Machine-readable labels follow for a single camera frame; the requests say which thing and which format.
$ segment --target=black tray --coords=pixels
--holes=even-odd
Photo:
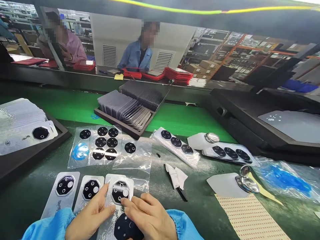
[[[3,156],[0,156],[0,179],[1,181],[7,179],[9,173],[24,171],[25,168],[43,159],[49,152],[56,149],[61,143],[67,140],[71,133],[62,126],[55,118],[47,115],[48,120],[51,120],[56,127],[58,136],[19,151],[15,151]]]

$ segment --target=blue jacket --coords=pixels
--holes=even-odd
[[[167,213],[176,224],[178,240],[203,240],[184,212],[167,210]],[[22,240],[64,240],[66,229],[74,218],[71,208],[61,209],[53,217],[44,218],[31,224],[24,233]]]
[[[150,68],[150,60],[152,57],[152,49],[147,48],[146,54],[144,55],[143,60],[139,66],[141,56],[141,42],[140,40],[130,43],[126,50],[124,51],[121,61],[118,64],[117,68],[140,68],[144,71],[149,71]]]

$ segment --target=person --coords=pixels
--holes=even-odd
[[[54,41],[59,44],[64,61],[73,64],[80,60],[87,60],[81,40],[62,23],[58,9],[45,7],[44,11],[48,18],[48,30],[56,37]],[[39,36],[37,44],[46,58],[54,59],[43,35]]]
[[[132,68],[130,71],[148,72],[154,38],[160,30],[160,22],[144,22],[139,39],[130,43],[124,51],[117,68]]]
[[[31,224],[22,240],[29,239],[89,239],[98,227],[115,212],[115,205],[105,207],[105,184],[75,217],[71,208],[58,211],[53,217]],[[145,240],[203,240],[190,218],[179,210],[165,210],[149,193],[141,198],[121,199],[124,212],[142,231]]]

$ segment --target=paper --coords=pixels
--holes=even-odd
[[[114,80],[123,80],[123,74],[116,74]]]
[[[188,176],[177,167],[173,168],[167,163],[165,163],[165,166],[167,172],[170,174],[173,188],[176,189],[177,187],[180,187],[182,190],[184,190],[184,181],[188,178]]]
[[[215,196],[241,240],[290,240],[254,194],[246,198]]]
[[[207,183],[220,197],[245,198],[250,193],[244,191],[236,182],[237,173],[225,173],[213,175],[207,179]]]
[[[314,212],[314,214],[320,219],[320,212]]]
[[[273,200],[273,201],[275,201],[275,202],[277,202],[277,203],[279,203],[279,204],[281,204],[281,205],[283,206],[283,203],[282,203],[282,202],[280,202],[279,200],[277,200],[277,199],[275,198],[275,196],[273,196],[271,193],[269,193],[267,190],[265,190],[265,189],[263,188],[263,186],[261,186],[261,185],[254,179],[252,173],[249,173],[248,177],[251,178],[253,181],[255,181],[255,182],[258,184],[259,189],[260,189],[260,193],[261,193],[263,196],[265,196],[265,197],[267,197],[267,198],[269,198],[269,199],[271,199],[271,200]]]

